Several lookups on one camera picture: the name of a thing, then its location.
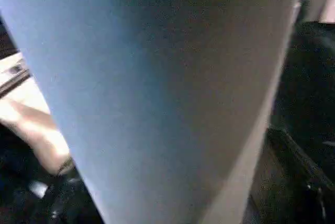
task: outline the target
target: black bag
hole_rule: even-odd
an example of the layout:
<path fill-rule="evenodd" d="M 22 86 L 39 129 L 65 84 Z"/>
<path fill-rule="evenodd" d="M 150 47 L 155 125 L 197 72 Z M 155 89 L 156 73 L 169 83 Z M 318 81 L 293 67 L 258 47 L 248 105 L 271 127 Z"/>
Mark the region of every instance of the black bag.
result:
<path fill-rule="evenodd" d="M 295 223 L 335 223 L 335 25 L 296 26 L 267 141 L 294 188 Z"/>

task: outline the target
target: hand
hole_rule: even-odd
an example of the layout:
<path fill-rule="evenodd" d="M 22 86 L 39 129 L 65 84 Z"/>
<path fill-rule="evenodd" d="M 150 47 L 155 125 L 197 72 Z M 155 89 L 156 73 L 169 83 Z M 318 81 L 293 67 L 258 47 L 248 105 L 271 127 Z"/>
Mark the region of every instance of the hand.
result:
<path fill-rule="evenodd" d="M 56 175 L 70 157 L 69 147 L 49 114 L 3 98 L 0 100 L 0 123 L 32 148 L 50 174 Z"/>

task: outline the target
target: black object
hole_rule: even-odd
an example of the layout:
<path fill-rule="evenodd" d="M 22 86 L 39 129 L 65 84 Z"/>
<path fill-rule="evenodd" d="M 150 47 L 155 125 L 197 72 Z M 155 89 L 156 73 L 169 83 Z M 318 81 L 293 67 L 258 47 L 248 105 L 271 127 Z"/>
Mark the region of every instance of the black object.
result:
<path fill-rule="evenodd" d="M 55 178 L 29 223 L 103 223 L 74 167 Z"/>
<path fill-rule="evenodd" d="M 296 25 L 267 137 L 295 178 L 297 223 L 335 222 L 335 25 Z"/>
<path fill-rule="evenodd" d="M 10 38 L 7 29 L 0 18 L 0 59 L 8 57 L 18 52 L 17 47 L 14 45 Z"/>

